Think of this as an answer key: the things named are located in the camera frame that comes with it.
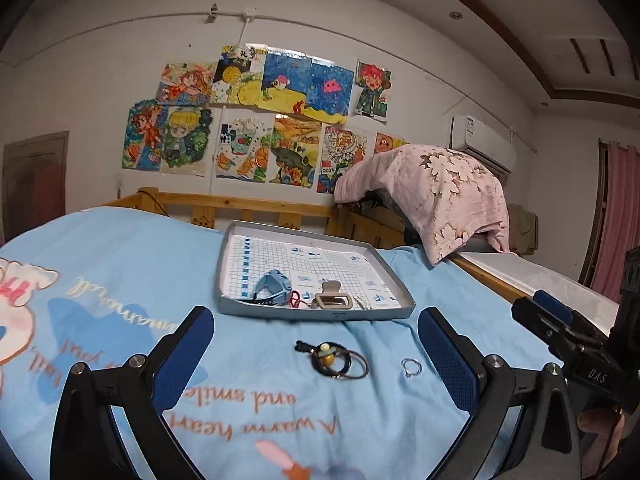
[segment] white mattress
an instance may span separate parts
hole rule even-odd
[[[609,298],[517,254],[461,252],[460,256],[530,296],[546,290],[609,335],[618,312],[618,304]]]

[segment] door frame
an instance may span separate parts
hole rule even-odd
[[[33,142],[39,142],[41,140],[62,140],[62,203],[63,208],[66,214],[66,152],[69,146],[69,131],[65,130],[62,132],[55,132],[53,134],[45,134],[36,137],[29,137],[24,140],[16,140],[15,142],[6,142],[2,147],[2,240],[5,240],[4,237],[4,224],[5,224],[5,214],[4,206],[7,200],[7,181],[5,179],[6,176],[6,156],[7,156],[7,148],[16,148],[19,146],[24,146],[26,144],[31,144]]]

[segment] painting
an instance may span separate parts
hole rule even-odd
[[[271,153],[278,173],[270,182],[311,187],[316,174],[322,123],[277,115],[271,134]]]
[[[160,104],[207,106],[215,63],[168,63],[156,98]]]
[[[255,106],[262,96],[266,57],[266,45],[224,46],[213,76],[211,102]]]
[[[386,120],[391,72],[373,63],[364,63],[359,60],[355,83],[362,88],[356,104],[356,112],[378,120]]]
[[[301,114],[309,85],[311,58],[301,52],[270,48],[264,61],[258,108]]]
[[[160,171],[204,176],[211,121],[209,108],[170,107]]]
[[[328,124],[347,122],[353,75],[353,70],[314,59],[304,114]]]
[[[264,182],[272,132],[273,121],[268,124],[244,118],[223,123],[216,153],[216,175]]]
[[[162,136],[168,107],[155,99],[140,101],[129,110],[122,150],[122,167],[130,170],[159,171]]]
[[[376,145],[373,148],[373,153],[390,152],[391,150],[404,146],[405,144],[408,144],[408,142],[400,139],[399,137],[392,137],[387,134],[377,133]]]
[[[357,135],[336,126],[324,129],[318,193],[333,193],[338,178],[351,166],[364,159],[367,136]]]

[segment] silver ring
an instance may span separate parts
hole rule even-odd
[[[406,364],[412,362],[418,365],[418,371],[417,372],[410,372],[409,370],[406,369]],[[418,361],[418,359],[414,359],[412,357],[405,357],[404,359],[402,359],[402,368],[404,368],[404,376],[408,379],[411,376],[416,376],[416,375],[420,375],[420,373],[422,372],[422,364],[420,363],[420,361]]]

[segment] wooden bed frame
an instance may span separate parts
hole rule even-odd
[[[171,205],[191,206],[191,223],[210,229],[215,228],[216,211],[219,209],[239,210],[240,218],[247,222],[253,220],[254,212],[277,213],[276,225],[291,229],[300,229],[303,217],[325,218],[324,232],[328,235],[366,242],[380,249],[393,249],[404,245],[402,222],[391,211],[382,208],[379,208],[379,213],[385,218],[377,220],[382,220],[383,223],[358,214],[345,205],[329,207],[256,198],[167,193],[161,192],[157,187],[141,187],[133,195],[104,205],[156,214],[164,214],[166,207]],[[496,278],[459,254],[451,254],[449,259],[510,303],[518,298],[530,298],[513,285]]]

